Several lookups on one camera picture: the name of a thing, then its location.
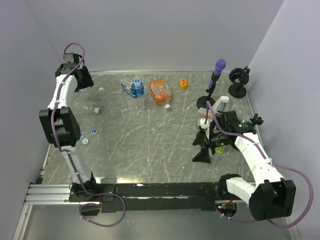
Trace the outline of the clear bottle blue ring cap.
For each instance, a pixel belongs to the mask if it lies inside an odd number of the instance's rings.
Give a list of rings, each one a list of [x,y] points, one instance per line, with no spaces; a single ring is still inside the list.
[[[75,102],[72,110],[80,114],[101,114],[102,110],[86,102]]]

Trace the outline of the purple microphone on stand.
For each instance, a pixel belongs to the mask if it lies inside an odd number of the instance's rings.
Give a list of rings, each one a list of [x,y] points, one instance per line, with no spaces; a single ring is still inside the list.
[[[215,63],[214,71],[212,72],[208,88],[205,90],[207,95],[201,96],[197,99],[196,106],[198,109],[205,108],[207,101],[209,101],[211,105],[213,105],[216,102],[212,98],[212,94],[216,88],[217,81],[219,80],[222,71],[226,67],[226,64],[227,62],[223,58],[218,59]]]

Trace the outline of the yellow orange bottle cap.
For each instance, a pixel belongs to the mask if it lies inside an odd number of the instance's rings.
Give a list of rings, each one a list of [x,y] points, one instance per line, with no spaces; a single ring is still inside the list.
[[[179,87],[186,90],[188,88],[188,80],[186,78],[182,78],[179,82]]]

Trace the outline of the green toy brick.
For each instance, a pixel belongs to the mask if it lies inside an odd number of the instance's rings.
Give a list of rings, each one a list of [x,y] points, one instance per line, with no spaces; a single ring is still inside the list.
[[[222,154],[224,152],[225,146],[219,146],[215,148],[215,152]]]

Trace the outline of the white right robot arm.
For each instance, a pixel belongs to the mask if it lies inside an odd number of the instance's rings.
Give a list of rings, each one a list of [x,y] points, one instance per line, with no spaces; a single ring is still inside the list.
[[[200,151],[192,159],[195,163],[210,164],[216,148],[232,145],[244,157],[255,184],[238,174],[228,173],[218,182],[218,193],[223,199],[233,195],[246,202],[256,221],[288,217],[292,214],[296,185],[286,180],[272,165],[263,149],[255,125],[242,122],[235,111],[219,112],[217,120],[198,118],[198,133],[193,141]]]

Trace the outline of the glitter silver microphone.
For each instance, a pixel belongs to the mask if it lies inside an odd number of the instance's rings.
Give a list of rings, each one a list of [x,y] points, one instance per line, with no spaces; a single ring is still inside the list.
[[[201,116],[201,117],[203,117],[203,118],[206,118],[206,116],[207,116],[207,110],[206,110],[205,108],[203,108],[203,107],[199,108],[199,109],[198,109],[198,115]],[[213,115],[212,115],[212,113],[211,113],[210,110],[208,111],[208,118],[211,119],[211,120],[214,119],[214,118],[213,118]],[[246,117],[239,117],[238,120],[239,120],[240,122],[242,122],[242,123],[244,123],[244,122],[251,123],[251,122],[252,122],[249,118],[246,118]]]

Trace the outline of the blue water bottle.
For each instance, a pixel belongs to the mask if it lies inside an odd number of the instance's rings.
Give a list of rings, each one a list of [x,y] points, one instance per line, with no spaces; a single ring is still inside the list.
[[[120,81],[120,85],[125,92],[135,99],[141,98],[144,95],[144,83],[140,79],[131,81],[126,77]]]

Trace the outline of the black empty microphone stand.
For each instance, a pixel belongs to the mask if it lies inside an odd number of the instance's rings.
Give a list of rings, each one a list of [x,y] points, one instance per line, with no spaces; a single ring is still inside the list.
[[[228,88],[229,94],[237,99],[244,98],[247,94],[245,85],[249,82],[250,69],[248,66],[244,68],[235,68],[229,74],[229,80],[232,85]]]

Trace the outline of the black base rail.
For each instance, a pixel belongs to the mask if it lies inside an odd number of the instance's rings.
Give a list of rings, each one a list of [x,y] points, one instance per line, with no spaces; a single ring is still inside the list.
[[[215,211],[216,204],[228,202],[233,194],[219,187],[218,182],[177,182],[177,183],[97,183],[87,187],[90,196],[81,186],[70,189],[71,203],[102,204],[102,213],[122,211],[123,203],[127,211],[188,210]]]

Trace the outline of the white rectangular device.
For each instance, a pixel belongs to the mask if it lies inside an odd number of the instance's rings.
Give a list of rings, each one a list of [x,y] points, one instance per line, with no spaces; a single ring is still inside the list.
[[[221,96],[212,106],[215,112],[228,112],[230,106],[230,99],[228,96]]]

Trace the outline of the orange plastic bottle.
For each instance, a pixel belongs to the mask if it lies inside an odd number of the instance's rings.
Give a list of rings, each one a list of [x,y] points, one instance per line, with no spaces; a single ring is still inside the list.
[[[166,80],[161,78],[151,81],[149,83],[149,89],[157,105],[163,106],[166,111],[171,109],[172,91]]]

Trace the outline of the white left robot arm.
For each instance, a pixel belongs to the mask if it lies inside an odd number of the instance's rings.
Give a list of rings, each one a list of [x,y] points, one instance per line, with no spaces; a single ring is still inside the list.
[[[71,171],[71,196],[93,201],[99,195],[99,188],[81,152],[81,129],[72,109],[74,94],[93,87],[94,82],[82,55],[64,53],[63,60],[55,72],[52,100],[38,116],[47,141],[62,153]]]

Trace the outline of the clear bottle white cap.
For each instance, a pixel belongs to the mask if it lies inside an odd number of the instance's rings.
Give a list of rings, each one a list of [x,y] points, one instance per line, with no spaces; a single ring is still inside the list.
[[[118,110],[114,98],[103,87],[100,87],[98,91],[105,112],[109,117],[115,118],[118,114]]]

